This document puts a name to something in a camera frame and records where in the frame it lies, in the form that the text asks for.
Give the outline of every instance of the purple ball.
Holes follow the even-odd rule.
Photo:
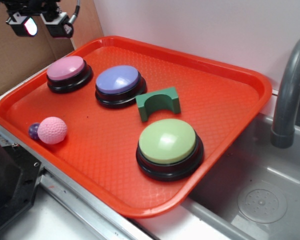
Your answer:
[[[36,122],[31,124],[31,126],[29,127],[28,133],[30,138],[32,138],[33,140],[39,140],[38,137],[38,128],[39,128],[40,123]]]

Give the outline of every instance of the stainless steel sink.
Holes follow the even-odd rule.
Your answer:
[[[300,127],[293,146],[280,149],[271,124],[259,114],[183,206],[238,239],[300,240]]]

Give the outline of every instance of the green block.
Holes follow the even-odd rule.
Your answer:
[[[170,110],[174,114],[181,113],[179,96],[175,87],[141,94],[135,97],[142,122],[158,110]]]

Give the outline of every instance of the sink drain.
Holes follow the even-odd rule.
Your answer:
[[[244,188],[238,196],[238,206],[248,219],[269,224],[285,215],[287,200],[277,187],[262,182]]]

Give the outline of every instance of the orange tray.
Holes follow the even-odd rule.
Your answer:
[[[129,218],[157,216],[180,204],[272,94],[268,79],[257,72],[118,36],[93,40],[69,55],[81,56],[92,67],[88,85],[52,93],[43,71],[0,101],[0,124]],[[141,122],[136,104],[123,109],[100,106],[96,78],[117,65],[137,68],[148,93],[175,87],[181,113],[160,110]],[[51,116],[67,124],[65,140],[55,145],[32,140],[29,126]],[[188,122],[204,145],[201,166],[173,182],[148,178],[136,161],[143,129],[166,118]]]

